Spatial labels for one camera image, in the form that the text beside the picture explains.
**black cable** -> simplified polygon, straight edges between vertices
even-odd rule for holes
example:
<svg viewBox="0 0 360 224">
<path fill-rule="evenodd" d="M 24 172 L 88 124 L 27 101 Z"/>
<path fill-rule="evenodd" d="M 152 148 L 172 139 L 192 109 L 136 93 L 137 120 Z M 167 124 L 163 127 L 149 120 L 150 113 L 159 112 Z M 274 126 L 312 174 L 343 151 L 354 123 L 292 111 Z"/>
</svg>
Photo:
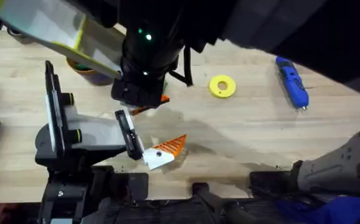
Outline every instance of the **black cable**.
<svg viewBox="0 0 360 224">
<path fill-rule="evenodd" d="M 184 77 L 186 78 L 187 87 L 193 85 L 191 75 L 191 48 L 190 46 L 184 47 Z"/>
<path fill-rule="evenodd" d="M 218 224 L 218 220 L 215 219 L 214 214 L 212 213 L 212 211 L 209 209 L 208 205 L 206 204 L 206 202 L 204 201 L 204 199 L 202 199 L 201 196 L 198 196 L 199 201 L 201 202 L 202 206 L 204 207 L 205 213 L 208 216 L 209 220 L 211 221 L 212 224 Z"/>
</svg>

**orange striped block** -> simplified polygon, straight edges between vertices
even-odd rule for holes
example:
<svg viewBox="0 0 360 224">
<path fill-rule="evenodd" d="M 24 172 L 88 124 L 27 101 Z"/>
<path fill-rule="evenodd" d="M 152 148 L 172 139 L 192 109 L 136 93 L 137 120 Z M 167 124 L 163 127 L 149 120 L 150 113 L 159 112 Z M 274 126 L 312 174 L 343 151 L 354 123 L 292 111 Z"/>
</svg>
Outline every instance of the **orange striped block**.
<svg viewBox="0 0 360 224">
<path fill-rule="evenodd" d="M 159 149 L 164 152 L 168 152 L 173 154 L 174 157 L 176 157 L 184 147 L 184 144 L 186 143 L 186 137 L 187 134 L 180 136 L 176 139 L 164 142 L 162 144 L 159 144 L 157 146 L 153 146 L 154 149 Z"/>
</svg>

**orange and white object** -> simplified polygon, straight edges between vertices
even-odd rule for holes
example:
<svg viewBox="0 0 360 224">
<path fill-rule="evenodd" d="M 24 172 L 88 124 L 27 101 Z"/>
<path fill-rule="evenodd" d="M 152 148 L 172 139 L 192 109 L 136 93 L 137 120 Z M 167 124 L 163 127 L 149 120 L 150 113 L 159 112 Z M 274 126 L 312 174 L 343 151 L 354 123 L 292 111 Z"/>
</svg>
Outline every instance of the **orange and white object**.
<svg viewBox="0 0 360 224">
<path fill-rule="evenodd" d="M 164 142 L 157 146 L 146 149 L 143 153 L 143 159 L 149 169 L 153 170 L 172 162 L 182 151 L 186 143 L 187 135 Z"/>
</svg>

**blue fabric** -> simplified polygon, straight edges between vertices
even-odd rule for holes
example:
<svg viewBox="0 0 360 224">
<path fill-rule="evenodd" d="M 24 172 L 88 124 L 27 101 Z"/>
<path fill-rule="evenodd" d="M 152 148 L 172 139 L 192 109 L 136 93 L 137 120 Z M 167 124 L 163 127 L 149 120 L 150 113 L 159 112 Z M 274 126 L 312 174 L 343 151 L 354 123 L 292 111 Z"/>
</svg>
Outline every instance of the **blue fabric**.
<svg viewBox="0 0 360 224">
<path fill-rule="evenodd" d="M 280 213 L 290 222 L 311 224 L 360 224 L 360 198 L 337 197 L 320 208 L 311 208 L 303 203 L 277 201 Z"/>
</svg>

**black knob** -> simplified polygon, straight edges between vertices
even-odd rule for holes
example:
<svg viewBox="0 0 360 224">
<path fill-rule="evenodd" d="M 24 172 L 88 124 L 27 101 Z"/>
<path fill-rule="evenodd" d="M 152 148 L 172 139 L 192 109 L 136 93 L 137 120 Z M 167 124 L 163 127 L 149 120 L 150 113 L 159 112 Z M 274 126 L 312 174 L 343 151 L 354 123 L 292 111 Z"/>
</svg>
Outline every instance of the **black knob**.
<svg viewBox="0 0 360 224">
<path fill-rule="evenodd" d="M 73 93 L 61 93 L 61 103 L 64 106 L 72 106 L 75 103 Z"/>
<path fill-rule="evenodd" d="M 82 142 L 82 131 L 80 129 L 69 130 L 67 138 L 71 144 L 80 143 Z"/>
</svg>

